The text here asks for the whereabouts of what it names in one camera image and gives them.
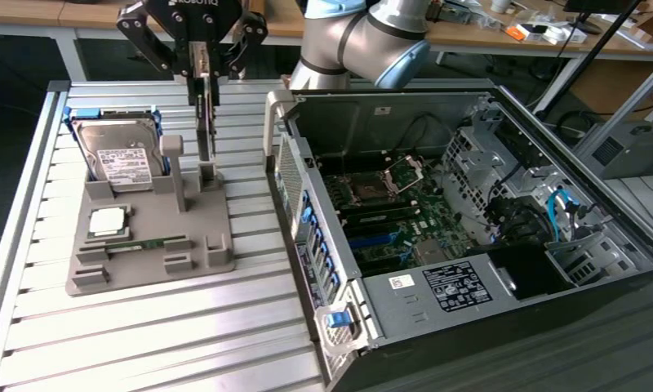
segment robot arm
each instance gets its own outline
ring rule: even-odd
[[[310,0],[290,89],[347,88],[353,72],[377,87],[401,88],[430,51],[423,0]]]
[[[174,49],[151,32],[147,16],[174,39]],[[237,21],[235,44],[219,52],[219,41]],[[219,105],[217,79],[243,70],[246,57],[267,35],[263,17],[245,11],[239,0],[139,0],[121,9],[115,25],[157,70],[186,78],[187,104],[195,106],[198,144],[214,151],[211,108]],[[198,148],[203,161],[209,160],[207,149]]]

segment hard drive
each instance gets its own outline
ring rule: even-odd
[[[85,157],[90,180],[106,180],[115,192],[151,189],[151,177],[169,174],[159,153],[161,117],[139,112],[66,110],[65,123]]]

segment gray 3d-printed holder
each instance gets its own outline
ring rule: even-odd
[[[179,136],[162,136],[159,150],[170,173],[151,178],[153,190],[115,194],[107,181],[85,183],[65,285],[70,296],[234,269],[222,176],[211,163],[181,173]],[[123,229],[89,238],[91,211],[111,207],[125,211]]]

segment gripper logo text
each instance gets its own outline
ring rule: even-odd
[[[218,0],[169,0],[169,5],[173,6],[178,2],[183,4],[202,4],[203,6],[215,6]]]

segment hard drive label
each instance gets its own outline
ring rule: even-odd
[[[145,149],[99,149],[97,155],[106,180],[111,185],[151,182]]]
[[[427,269],[423,277],[446,312],[493,301],[469,261]]]

